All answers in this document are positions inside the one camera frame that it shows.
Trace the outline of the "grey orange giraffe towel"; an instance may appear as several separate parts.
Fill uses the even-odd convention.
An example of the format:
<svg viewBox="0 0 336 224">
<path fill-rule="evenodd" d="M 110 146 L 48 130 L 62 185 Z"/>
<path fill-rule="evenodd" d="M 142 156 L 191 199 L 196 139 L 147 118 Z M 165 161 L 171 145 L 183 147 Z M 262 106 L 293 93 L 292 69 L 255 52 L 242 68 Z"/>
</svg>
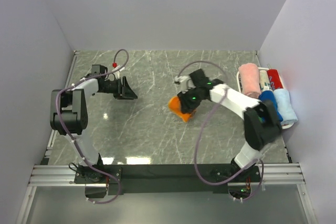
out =
<svg viewBox="0 0 336 224">
<path fill-rule="evenodd" d="M 183 113 L 181 110 L 181 102 L 177 96 L 174 96 L 168 102 L 168 107 L 171 112 L 182 119 L 183 122 L 188 122 L 195 114 L 196 110 L 192 112 Z"/>
</svg>

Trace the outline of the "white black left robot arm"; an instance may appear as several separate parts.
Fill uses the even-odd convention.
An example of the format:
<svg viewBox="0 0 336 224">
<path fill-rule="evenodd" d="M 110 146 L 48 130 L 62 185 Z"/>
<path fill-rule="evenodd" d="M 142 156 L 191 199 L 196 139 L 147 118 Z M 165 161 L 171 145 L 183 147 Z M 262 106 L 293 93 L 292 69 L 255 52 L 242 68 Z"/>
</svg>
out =
<svg viewBox="0 0 336 224">
<path fill-rule="evenodd" d="M 92 65 L 91 72 L 78 85 L 51 93 L 50 126 L 70 142 L 79 158 L 76 174 L 89 183 L 99 183 L 107 174 L 101 155 L 86 133 L 89 122 L 87 100 L 96 93 L 112 94 L 117 100 L 138 98 L 125 76 L 118 74 L 110 80 L 108 75 L 107 67 Z"/>
</svg>

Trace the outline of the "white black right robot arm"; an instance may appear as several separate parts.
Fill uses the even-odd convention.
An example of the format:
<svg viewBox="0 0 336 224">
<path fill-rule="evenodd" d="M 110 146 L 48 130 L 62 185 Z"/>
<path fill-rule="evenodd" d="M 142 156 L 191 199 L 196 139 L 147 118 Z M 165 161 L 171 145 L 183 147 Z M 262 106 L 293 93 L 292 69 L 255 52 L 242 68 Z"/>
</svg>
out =
<svg viewBox="0 0 336 224">
<path fill-rule="evenodd" d="M 248 97 L 225 84 L 222 80 L 207 77 L 202 69 L 188 76 L 176 76 L 174 82 L 180 85 L 180 92 L 169 101 L 169 109 L 187 122 L 202 101 L 215 103 L 209 113 L 211 118 L 219 106 L 223 106 L 244 123 L 245 142 L 230 164 L 226 182 L 242 182 L 249 176 L 249 168 L 262 159 L 264 147 L 276 140 L 282 127 L 272 101 L 264 102 Z"/>
</svg>

